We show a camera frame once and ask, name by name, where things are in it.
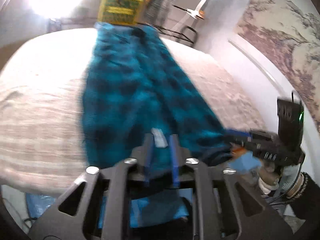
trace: clothing label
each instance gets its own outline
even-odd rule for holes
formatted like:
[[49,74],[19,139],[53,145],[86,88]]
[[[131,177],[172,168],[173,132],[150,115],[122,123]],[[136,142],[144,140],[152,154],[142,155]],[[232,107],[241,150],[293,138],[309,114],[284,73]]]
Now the clothing label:
[[152,128],[151,133],[155,137],[155,145],[157,148],[166,148],[168,146],[167,140],[160,129]]

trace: painted mountain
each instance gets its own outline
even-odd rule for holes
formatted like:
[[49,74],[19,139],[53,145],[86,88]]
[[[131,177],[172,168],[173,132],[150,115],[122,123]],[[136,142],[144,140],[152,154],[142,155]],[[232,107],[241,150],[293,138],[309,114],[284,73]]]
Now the painted mountain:
[[291,1],[251,1],[236,32],[289,80],[320,131],[320,22]]

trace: silver bolt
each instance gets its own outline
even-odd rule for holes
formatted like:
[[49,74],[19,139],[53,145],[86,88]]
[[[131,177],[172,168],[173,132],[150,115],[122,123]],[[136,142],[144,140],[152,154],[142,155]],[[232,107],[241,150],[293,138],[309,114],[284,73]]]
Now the silver bolt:
[[223,170],[224,174],[228,174],[228,175],[232,175],[235,174],[237,171],[231,168],[226,168],[225,170]]
[[88,167],[86,170],[85,170],[87,173],[89,174],[97,174],[99,172],[99,168],[98,167],[95,167],[95,166],[90,166]]
[[186,159],[186,164],[198,164],[199,160],[196,158],[187,158]]
[[126,158],[124,160],[125,164],[135,164],[136,162],[137,162],[137,159],[135,159],[135,158]]

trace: beige tablecloth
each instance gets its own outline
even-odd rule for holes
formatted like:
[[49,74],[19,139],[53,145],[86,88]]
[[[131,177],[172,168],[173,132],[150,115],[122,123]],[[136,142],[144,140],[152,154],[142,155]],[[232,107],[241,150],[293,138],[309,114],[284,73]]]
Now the beige tablecloth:
[[[97,32],[74,29],[25,43],[0,75],[0,180],[60,194],[87,166],[80,127],[85,69]],[[225,127],[263,128],[256,108],[209,55],[163,39]]]

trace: wrinkled fabric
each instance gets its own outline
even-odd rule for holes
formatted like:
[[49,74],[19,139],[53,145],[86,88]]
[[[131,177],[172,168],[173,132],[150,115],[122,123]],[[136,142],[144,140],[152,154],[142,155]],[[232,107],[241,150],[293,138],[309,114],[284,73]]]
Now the wrinkled fabric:
[[[168,142],[178,134],[180,145],[209,165],[231,157],[219,120],[150,26],[99,26],[83,108],[90,165],[106,168],[129,157],[152,128]],[[169,147],[154,148],[152,158],[151,176],[171,168]],[[131,225],[151,226],[177,218],[177,212],[178,217],[188,214],[177,191],[165,195],[132,202],[139,208],[131,214]],[[133,223],[137,217],[139,223]]]

